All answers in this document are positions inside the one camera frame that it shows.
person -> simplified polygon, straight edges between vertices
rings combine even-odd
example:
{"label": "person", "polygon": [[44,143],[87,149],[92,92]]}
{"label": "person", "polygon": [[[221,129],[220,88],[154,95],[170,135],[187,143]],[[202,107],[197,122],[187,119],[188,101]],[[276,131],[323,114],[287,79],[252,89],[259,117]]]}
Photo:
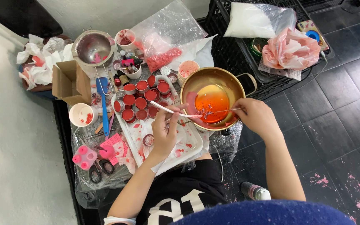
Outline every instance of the person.
{"label": "person", "polygon": [[234,112],[266,145],[266,179],[272,199],[227,203],[220,174],[210,154],[195,161],[193,170],[181,168],[154,181],[151,170],[167,158],[176,144],[179,111],[187,105],[160,110],[152,124],[155,143],[150,155],[113,202],[105,225],[164,224],[354,224],[325,205],[307,203],[297,171],[272,110],[262,101],[239,99]]}

white tray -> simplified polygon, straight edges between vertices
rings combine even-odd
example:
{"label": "white tray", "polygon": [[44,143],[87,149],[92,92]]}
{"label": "white tray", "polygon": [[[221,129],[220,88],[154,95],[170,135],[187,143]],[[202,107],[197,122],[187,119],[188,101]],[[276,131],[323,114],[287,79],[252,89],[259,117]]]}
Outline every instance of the white tray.
{"label": "white tray", "polygon": [[[164,75],[156,75],[156,78],[159,80],[165,80],[169,86],[170,86],[170,91],[172,92],[172,97],[168,100],[165,99],[161,99],[161,101],[165,101],[167,102],[169,105],[172,105],[174,102],[180,100],[179,95],[177,94],[176,90],[174,89],[172,83],[170,82],[169,78],[167,76]],[[116,96],[113,95],[112,97],[112,103],[116,100]],[[133,110],[136,112],[137,108],[135,106],[133,106]],[[126,140],[129,144],[129,148],[133,154],[134,160],[137,163],[137,166],[140,167],[141,164],[143,163],[142,157],[140,156],[140,154],[138,153],[138,150],[140,149],[141,151],[144,149],[143,143],[142,143],[142,139],[143,137],[141,137],[141,127],[140,126],[136,126],[136,124],[139,124],[139,121],[136,121],[133,124],[128,124],[126,123],[121,115],[117,112],[115,112],[117,119],[119,120],[119,124],[122,127],[123,133],[126,137]],[[186,122],[188,121],[188,118],[179,117],[180,121]],[[165,163],[161,166],[161,168],[158,170],[158,172],[156,173],[156,175],[158,176],[159,174],[177,166],[180,163],[184,163],[187,161],[190,161],[191,159],[194,158],[195,155],[197,155],[203,147],[203,140],[201,138],[201,136],[199,135],[195,125],[193,123],[187,123],[185,125],[178,125],[178,127],[183,128],[186,136],[187,136],[187,147],[184,148],[182,147],[182,149],[184,149],[183,152],[181,152],[179,157],[176,157],[176,153],[175,151],[172,151],[169,155],[169,157],[167,158],[167,160],[165,161]]]}

black shorts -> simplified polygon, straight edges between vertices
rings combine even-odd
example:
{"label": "black shorts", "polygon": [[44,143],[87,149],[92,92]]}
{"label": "black shorts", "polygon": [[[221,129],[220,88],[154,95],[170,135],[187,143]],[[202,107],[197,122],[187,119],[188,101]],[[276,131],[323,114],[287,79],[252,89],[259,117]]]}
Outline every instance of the black shorts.
{"label": "black shorts", "polygon": [[194,169],[186,170],[183,173],[183,167],[180,167],[173,171],[165,172],[154,182],[160,182],[161,180],[172,179],[176,177],[187,177],[208,184],[209,186],[216,189],[222,196],[224,196],[223,183],[220,181],[221,172],[215,165],[215,161],[213,161],[212,159],[196,160],[195,166],[196,167]]}

plastic bag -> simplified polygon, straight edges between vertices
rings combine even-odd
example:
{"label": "plastic bag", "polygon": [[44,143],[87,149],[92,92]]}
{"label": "plastic bag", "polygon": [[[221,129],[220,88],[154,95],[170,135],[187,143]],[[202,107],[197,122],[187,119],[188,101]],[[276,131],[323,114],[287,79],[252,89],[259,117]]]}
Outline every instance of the plastic bag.
{"label": "plastic bag", "polygon": [[235,2],[231,3],[230,23],[224,37],[274,38],[285,28],[294,30],[296,23],[292,8]]}
{"label": "plastic bag", "polygon": [[180,0],[173,1],[131,30],[136,34],[134,45],[144,52],[150,72],[180,56],[188,43],[207,36]]}
{"label": "plastic bag", "polygon": [[319,60],[320,49],[315,39],[287,28],[263,47],[263,64],[275,69],[303,70]]}

spray can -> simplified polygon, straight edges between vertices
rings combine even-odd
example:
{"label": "spray can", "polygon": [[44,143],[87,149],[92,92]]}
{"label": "spray can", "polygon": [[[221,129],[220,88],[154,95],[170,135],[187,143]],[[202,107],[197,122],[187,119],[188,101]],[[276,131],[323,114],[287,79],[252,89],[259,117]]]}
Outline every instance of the spray can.
{"label": "spray can", "polygon": [[252,200],[270,200],[270,193],[265,188],[252,184],[250,182],[243,182],[241,184],[241,192],[244,195],[252,198]]}

